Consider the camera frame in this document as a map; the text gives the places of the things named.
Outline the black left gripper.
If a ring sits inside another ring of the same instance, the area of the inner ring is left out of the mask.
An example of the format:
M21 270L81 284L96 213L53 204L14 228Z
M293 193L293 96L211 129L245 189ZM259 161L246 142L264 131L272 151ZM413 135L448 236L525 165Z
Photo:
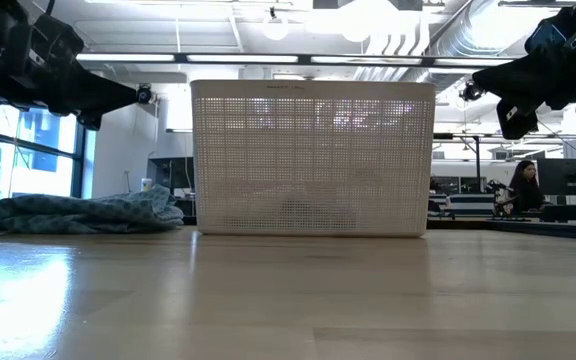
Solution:
M136 103L137 93L80 65L70 67L65 75L39 70L16 76L0 60L0 100L22 108L45 108L54 115L74 115L85 129L98 131L103 114Z

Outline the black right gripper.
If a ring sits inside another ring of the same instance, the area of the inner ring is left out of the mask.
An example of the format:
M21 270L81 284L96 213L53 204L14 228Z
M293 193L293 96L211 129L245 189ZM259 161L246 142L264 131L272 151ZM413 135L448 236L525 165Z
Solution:
M576 55L540 50L472 75L483 91L500 97L503 137L517 140L538 127L537 109L561 110L576 103Z

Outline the white perforated plastic basket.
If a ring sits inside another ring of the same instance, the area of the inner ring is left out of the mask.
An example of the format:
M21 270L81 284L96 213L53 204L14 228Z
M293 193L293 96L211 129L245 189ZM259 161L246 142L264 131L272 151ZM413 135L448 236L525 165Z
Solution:
M200 232L425 233L432 84L197 80L190 89Z

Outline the black track spotlight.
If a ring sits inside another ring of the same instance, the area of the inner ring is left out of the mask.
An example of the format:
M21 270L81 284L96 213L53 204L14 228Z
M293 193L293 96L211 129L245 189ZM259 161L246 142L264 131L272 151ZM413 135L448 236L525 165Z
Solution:
M486 90L470 79L464 83L464 87L459 91L459 97L465 102L476 101L486 94Z

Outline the black cabinet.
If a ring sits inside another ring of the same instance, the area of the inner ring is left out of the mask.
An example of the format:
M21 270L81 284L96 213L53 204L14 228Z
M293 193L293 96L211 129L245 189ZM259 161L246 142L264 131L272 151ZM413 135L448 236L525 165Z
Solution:
M151 158L147 162L146 177L154 184L168 188L175 197L195 195L193 157Z

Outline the person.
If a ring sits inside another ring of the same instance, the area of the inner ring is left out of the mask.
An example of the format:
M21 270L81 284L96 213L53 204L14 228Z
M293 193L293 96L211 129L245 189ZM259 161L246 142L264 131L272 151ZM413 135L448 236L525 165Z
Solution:
M517 164L509 187L514 213L537 211L544 204L544 196L537 182L536 167L530 160Z

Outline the black monitor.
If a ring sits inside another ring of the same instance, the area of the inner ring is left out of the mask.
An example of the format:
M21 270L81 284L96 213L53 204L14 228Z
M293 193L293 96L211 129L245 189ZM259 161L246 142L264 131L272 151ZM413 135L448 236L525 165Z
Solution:
M538 159L537 177L544 195L576 196L576 159Z

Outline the blue patterned cloth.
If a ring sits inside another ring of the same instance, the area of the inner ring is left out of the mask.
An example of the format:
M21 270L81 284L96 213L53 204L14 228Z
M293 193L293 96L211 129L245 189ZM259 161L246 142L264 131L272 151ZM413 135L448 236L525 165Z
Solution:
M31 194L0 201L0 227L24 234L129 234L174 229L184 224L169 189L81 199Z

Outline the dark background desk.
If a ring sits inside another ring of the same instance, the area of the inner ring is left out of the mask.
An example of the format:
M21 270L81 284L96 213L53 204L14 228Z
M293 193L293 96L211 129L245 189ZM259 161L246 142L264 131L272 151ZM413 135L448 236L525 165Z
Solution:
M543 222L576 221L576 205L545 205L539 214Z

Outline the long ceiling light bar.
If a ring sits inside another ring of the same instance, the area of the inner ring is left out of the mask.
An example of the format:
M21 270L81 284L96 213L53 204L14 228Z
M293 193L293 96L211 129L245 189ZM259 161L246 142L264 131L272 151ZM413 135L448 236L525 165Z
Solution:
M253 53L82 53L80 62L201 65L295 65L420 68L487 68L514 61L508 57L452 57L416 55L320 55Z

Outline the white globe pendant lamp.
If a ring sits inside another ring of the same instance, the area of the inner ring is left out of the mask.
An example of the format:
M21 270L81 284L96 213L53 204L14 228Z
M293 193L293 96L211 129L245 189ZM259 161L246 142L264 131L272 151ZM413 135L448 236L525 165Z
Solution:
M263 34L270 40L283 40L289 33L289 22L281 17L274 6L268 9L268 16L262 25Z

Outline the silver ventilation duct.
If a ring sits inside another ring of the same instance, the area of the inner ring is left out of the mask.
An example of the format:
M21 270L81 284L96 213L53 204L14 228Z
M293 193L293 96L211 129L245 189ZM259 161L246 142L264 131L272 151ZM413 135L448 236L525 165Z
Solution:
M472 0L439 39L429 55L496 57L535 29L539 9L500 5L509 0Z

